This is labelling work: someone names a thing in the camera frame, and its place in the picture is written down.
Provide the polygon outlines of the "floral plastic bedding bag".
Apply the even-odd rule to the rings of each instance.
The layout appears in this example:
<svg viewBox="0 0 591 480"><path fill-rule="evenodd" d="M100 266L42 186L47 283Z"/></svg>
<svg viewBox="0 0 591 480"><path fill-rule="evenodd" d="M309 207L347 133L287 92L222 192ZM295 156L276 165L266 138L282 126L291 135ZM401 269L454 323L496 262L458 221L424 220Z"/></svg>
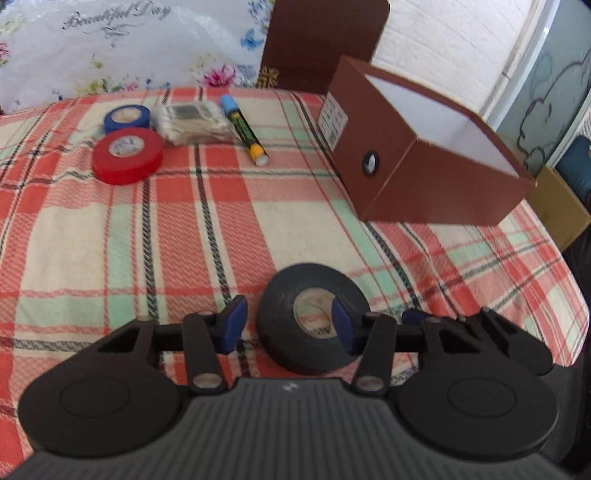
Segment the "floral plastic bedding bag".
<svg viewBox="0 0 591 480"><path fill-rule="evenodd" d="M1 110L182 86L252 87L273 1L4 1Z"/></svg>

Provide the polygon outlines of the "blue tape roll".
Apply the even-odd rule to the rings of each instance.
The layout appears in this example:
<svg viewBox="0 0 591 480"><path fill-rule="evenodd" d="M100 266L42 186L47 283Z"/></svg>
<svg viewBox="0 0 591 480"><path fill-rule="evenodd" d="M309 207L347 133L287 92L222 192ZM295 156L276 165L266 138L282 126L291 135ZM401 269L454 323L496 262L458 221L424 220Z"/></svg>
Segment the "blue tape roll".
<svg viewBox="0 0 591 480"><path fill-rule="evenodd" d="M129 104L108 112L103 119L103 130L109 134L126 128L150 128L150 110L142 105Z"/></svg>

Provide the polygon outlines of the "tan cardboard box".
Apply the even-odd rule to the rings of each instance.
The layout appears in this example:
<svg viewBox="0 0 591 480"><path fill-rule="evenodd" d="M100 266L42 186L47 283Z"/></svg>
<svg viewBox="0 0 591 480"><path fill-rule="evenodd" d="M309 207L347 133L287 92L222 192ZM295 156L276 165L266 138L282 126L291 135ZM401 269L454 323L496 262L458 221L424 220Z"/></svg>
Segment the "tan cardboard box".
<svg viewBox="0 0 591 480"><path fill-rule="evenodd" d="M554 169L542 168L526 199L561 251L590 225L588 209Z"/></svg>

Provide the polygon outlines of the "plaid bed blanket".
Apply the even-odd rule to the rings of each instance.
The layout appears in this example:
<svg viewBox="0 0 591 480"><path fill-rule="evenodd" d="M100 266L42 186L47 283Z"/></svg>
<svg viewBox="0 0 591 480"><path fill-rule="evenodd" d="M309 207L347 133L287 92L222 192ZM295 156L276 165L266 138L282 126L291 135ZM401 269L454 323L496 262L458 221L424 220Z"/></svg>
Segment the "plaid bed blanket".
<svg viewBox="0 0 591 480"><path fill-rule="evenodd" d="M215 99L194 88L65 100L1 119L1 471L31 452L17 420L39 375L127 321L176 323L243 295L256 309L273 274L325 264L370 306L456 317L492 308L543 340L558 364L579 357L589 313L536 214L519 204L494 227L363 223L315 130L322 101L237 90L270 153L172 147L149 179L111 187L92 174L104 116Z"/></svg>

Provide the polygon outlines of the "brown wooden headboard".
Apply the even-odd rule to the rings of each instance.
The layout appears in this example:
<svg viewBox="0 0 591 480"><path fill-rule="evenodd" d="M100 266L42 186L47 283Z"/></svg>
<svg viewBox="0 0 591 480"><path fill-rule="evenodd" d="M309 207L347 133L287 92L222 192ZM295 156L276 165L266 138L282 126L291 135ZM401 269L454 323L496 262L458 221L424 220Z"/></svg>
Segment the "brown wooden headboard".
<svg viewBox="0 0 591 480"><path fill-rule="evenodd" d="M256 87L324 94L342 55L369 62L390 15L387 0L279 0Z"/></svg>

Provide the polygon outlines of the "brown cardboard shoe box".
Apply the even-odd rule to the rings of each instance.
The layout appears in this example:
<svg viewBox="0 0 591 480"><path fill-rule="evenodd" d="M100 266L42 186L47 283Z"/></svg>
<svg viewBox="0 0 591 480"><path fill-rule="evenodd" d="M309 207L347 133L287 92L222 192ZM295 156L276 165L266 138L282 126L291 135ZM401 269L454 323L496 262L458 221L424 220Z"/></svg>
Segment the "brown cardboard shoe box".
<svg viewBox="0 0 591 480"><path fill-rule="evenodd" d="M477 114L351 57L339 60L318 129L363 221L496 225L536 186Z"/></svg>

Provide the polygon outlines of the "black electrical tape roll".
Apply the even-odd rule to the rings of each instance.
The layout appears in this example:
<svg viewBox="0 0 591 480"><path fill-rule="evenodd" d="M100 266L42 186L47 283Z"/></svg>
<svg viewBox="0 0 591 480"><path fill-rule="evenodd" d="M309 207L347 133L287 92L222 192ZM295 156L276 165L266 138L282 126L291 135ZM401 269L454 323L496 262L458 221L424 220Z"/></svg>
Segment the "black electrical tape roll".
<svg viewBox="0 0 591 480"><path fill-rule="evenodd" d="M353 322L370 310L356 283L331 267L301 263L276 273L256 315L263 349L297 374L324 374L351 364L353 356L342 347L332 323L332 301L338 297L353 311Z"/></svg>

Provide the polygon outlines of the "cotton swab bag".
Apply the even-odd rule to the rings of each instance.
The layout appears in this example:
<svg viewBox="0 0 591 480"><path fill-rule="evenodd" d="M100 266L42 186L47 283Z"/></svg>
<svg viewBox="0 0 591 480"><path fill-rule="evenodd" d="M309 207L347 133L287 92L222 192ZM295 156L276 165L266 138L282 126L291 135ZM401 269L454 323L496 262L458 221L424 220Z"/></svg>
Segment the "cotton swab bag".
<svg viewBox="0 0 591 480"><path fill-rule="evenodd" d="M221 106L204 100L156 105L150 114L152 128L169 144L232 144L235 127Z"/></svg>

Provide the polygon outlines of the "red electrical tape roll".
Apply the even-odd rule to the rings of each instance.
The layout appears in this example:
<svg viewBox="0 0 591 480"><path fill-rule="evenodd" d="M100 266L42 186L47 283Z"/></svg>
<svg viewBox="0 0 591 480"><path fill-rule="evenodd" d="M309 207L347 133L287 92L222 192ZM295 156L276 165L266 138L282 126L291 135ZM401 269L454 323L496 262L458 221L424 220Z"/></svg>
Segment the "red electrical tape roll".
<svg viewBox="0 0 591 480"><path fill-rule="evenodd" d="M150 129L130 127L113 131L93 149L94 176L109 185L140 182L160 168L163 145L163 139Z"/></svg>

